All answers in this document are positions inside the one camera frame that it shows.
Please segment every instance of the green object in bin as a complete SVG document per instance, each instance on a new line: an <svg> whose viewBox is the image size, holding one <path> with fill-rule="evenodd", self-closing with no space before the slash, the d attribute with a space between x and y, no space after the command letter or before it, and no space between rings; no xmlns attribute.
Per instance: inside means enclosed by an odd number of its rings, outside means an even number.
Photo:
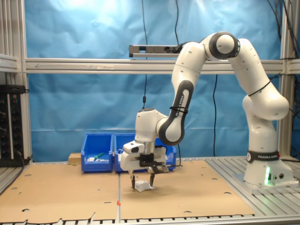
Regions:
<svg viewBox="0 0 300 225"><path fill-rule="evenodd" d="M100 157L103 156L103 155L104 155L104 153L102 152L102 153L100 153L99 155L95 156L94 159L97 160L98 158L100 158Z"/></svg>

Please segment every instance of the small wooden block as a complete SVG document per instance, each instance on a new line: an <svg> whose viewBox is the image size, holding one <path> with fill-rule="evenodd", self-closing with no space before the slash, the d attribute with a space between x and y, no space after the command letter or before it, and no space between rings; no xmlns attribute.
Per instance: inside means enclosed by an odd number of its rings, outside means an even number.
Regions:
<svg viewBox="0 0 300 225"><path fill-rule="evenodd" d="M69 165L80 165L81 164L81 153L71 153L68 160Z"/></svg>

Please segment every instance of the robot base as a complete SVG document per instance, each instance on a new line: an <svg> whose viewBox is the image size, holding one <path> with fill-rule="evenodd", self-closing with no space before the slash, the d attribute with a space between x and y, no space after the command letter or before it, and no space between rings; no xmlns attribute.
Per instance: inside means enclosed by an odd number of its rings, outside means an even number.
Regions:
<svg viewBox="0 0 300 225"><path fill-rule="evenodd" d="M249 193L261 189L298 187L291 168L281 160L254 161L248 163L245 176L235 174L233 178Z"/></svg>

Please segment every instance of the white object in bin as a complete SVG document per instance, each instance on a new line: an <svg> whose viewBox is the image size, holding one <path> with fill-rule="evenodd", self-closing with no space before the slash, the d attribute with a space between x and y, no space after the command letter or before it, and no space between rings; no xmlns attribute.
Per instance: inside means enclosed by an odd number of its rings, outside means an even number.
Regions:
<svg viewBox="0 0 300 225"><path fill-rule="evenodd" d="M135 189L142 192L149 189L155 189L155 187L152 187L146 180L139 180L135 182Z"/></svg>
<svg viewBox="0 0 300 225"><path fill-rule="evenodd" d="M123 151L124 151L123 149L118 149L118 161L119 162L121 161L121 155L122 155Z"/></svg>

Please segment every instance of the franka emika robot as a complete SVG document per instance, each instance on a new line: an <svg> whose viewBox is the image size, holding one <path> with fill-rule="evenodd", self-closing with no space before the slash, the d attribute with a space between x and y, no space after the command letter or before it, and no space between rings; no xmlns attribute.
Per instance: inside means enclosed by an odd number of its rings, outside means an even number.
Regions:
<svg viewBox="0 0 300 225"><path fill-rule="evenodd" d="M272 120L287 115L289 103L267 77L252 44L247 39L236 39L228 32L218 32L200 43L188 42L183 46L172 73L175 99L170 115L163 115L153 108L137 113L135 140L123 146L120 164L124 171L129 171L133 189L133 170L149 168L151 186L155 174L169 172L165 164L166 149L156 147L155 140L159 137L162 143L170 146L182 141L184 120L204 63L224 59L231 63L240 86L247 93L242 103L249 126L244 181L258 187L293 182L292 170L279 158L272 124Z"/></svg>

